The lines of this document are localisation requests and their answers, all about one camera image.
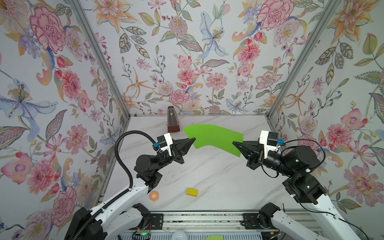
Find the green square paper sheet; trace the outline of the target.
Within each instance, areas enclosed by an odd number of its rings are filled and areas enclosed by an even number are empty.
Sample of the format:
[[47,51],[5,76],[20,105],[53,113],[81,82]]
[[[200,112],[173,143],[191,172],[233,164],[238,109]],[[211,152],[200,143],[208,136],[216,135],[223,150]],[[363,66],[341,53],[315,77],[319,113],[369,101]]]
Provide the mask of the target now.
[[192,125],[183,130],[189,139],[196,139],[193,143],[196,149],[212,146],[238,158],[241,156],[241,152],[233,145],[233,142],[242,143],[244,140],[242,133],[207,124]]

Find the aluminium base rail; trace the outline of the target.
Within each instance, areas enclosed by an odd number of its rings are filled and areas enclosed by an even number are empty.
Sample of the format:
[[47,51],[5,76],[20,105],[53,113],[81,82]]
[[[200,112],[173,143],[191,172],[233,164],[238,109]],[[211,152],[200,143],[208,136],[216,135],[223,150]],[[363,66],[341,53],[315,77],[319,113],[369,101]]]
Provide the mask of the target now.
[[150,225],[145,232],[240,232],[276,231],[276,224],[267,220],[259,211],[165,211],[151,212]]

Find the aluminium frame post right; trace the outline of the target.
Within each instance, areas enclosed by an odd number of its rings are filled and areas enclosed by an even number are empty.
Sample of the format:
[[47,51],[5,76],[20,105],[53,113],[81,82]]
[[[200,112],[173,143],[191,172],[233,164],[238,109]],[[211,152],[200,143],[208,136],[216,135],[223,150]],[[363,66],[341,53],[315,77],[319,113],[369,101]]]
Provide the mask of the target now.
[[271,120],[272,117],[278,112],[278,108],[282,103],[282,101],[284,100],[285,95],[287,94],[292,83],[296,79],[301,68],[304,66],[312,50],[315,48],[321,34],[324,32],[328,22],[331,20],[331,17],[334,15],[338,6],[341,3],[342,1],[328,1],[327,4],[325,5],[325,8],[322,14],[320,15],[320,18],[317,20],[316,25],[312,31],[311,37],[305,44],[303,50],[298,55],[297,62],[294,64],[294,66],[290,70],[290,73],[288,74],[288,77],[285,80],[283,87],[280,89],[279,93],[277,94],[276,100],[274,101],[268,113],[265,115],[267,120]]

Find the brown wooden metronome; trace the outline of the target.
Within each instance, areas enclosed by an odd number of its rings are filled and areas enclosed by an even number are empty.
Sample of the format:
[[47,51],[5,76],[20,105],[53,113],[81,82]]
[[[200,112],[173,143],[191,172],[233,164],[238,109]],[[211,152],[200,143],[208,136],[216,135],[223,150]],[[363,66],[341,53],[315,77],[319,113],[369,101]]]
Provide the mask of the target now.
[[174,106],[169,106],[167,110],[167,128],[169,133],[180,131],[180,124]]

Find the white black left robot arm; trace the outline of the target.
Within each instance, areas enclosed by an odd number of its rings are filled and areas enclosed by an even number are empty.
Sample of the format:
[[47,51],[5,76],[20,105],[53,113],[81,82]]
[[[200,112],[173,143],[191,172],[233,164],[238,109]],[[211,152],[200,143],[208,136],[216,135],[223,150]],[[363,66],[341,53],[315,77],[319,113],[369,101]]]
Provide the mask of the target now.
[[170,134],[158,137],[153,144],[155,155],[140,155],[134,170],[137,176],[123,190],[99,205],[78,210],[65,234],[66,240],[113,240],[131,229],[150,223],[150,211],[139,201],[160,182],[162,168],[173,162],[184,163],[195,138],[173,140]]

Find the aluminium frame post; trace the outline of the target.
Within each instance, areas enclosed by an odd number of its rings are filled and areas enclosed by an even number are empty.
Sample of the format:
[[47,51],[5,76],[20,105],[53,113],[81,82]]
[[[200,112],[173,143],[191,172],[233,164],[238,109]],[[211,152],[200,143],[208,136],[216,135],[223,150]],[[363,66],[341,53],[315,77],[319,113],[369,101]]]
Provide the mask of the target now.
[[71,9],[75,13],[75,16],[78,22],[80,23],[80,26],[83,28],[85,32],[85,35],[87,40],[89,41],[90,47],[95,53],[95,58],[97,60],[97,63],[99,64],[101,70],[105,74],[107,82],[110,84],[110,87],[112,89],[114,96],[116,97],[120,110],[122,111],[123,115],[128,120],[130,120],[131,115],[129,113],[129,110],[126,107],[126,104],[123,100],[123,97],[119,91],[119,88],[113,76],[112,70],[109,67],[108,62],[104,57],[102,48],[100,47],[99,42],[97,41],[96,35],[86,16],[85,10],[83,9],[80,1],[69,0],[69,4],[71,6]]
[[272,117],[278,112],[278,108],[282,103],[282,101],[284,100],[285,95],[287,94],[292,83],[296,79],[301,68],[304,66],[312,50],[315,48],[321,34],[324,32],[328,22],[331,20],[331,17],[334,15],[338,6],[341,3],[342,1],[328,1],[327,4],[325,5],[325,8],[322,14],[320,15],[320,18],[317,20],[316,25],[312,31],[311,37],[305,44],[303,50],[298,55],[297,62],[294,64],[294,66],[290,70],[290,73],[288,74],[288,77],[285,80],[283,87],[280,89],[279,93],[277,94],[276,100],[274,101],[268,113],[265,115],[267,120],[271,120]]

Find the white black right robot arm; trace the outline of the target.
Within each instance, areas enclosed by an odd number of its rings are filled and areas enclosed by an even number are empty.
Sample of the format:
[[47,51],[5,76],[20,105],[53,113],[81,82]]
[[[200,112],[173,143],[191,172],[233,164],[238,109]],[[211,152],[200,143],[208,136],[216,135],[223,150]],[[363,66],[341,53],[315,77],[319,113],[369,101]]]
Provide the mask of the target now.
[[358,227],[346,221],[334,207],[329,195],[311,172],[320,161],[308,146],[296,146],[282,155],[277,146],[254,142],[233,142],[247,159],[252,170],[268,168],[286,176],[285,190],[305,211],[311,214],[325,236],[316,234],[298,223],[275,204],[268,203],[259,210],[268,225],[288,234],[295,240],[358,240]]

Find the yellow sponge block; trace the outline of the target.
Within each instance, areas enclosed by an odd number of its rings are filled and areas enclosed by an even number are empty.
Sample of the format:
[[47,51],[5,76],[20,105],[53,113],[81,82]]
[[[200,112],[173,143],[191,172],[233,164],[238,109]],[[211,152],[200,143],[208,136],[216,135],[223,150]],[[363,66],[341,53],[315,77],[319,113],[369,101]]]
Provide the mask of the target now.
[[197,197],[198,194],[199,194],[199,191],[196,190],[196,189],[187,188],[187,190],[186,190],[186,195],[187,195],[187,196]]

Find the aluminium frame post left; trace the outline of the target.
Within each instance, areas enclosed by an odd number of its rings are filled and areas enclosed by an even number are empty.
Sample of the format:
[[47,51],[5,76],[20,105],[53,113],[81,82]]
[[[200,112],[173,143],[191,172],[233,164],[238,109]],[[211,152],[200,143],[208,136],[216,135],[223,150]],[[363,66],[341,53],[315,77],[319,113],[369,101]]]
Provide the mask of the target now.
[[87,40],[89,41],[90,47],[95,53],[95,58],[97,60],[97,63],[99,64],[101,70],[105,74],[107,82],[110,84],[110,87],[112,89],[114,96],[116,97],[120,110],[122,111],[123,115],[128,120],[130,120],[131,115],[129,113],[129,110],[126,107],[126,104],[123,100],[123,97],[119,91],[119,88],[113,76],[112,70],[109,67],[108,62],[104,57],[102,48],[100,47],[99,42],[97,41],[96,35],[86,16],[85,10],[83,9],[80,1],[69,0],[69,4],[71,6],[71,9],[75,13],[75,16],[78,22],[80,23],[80,26],[83,28],[85,32],[85,35]]

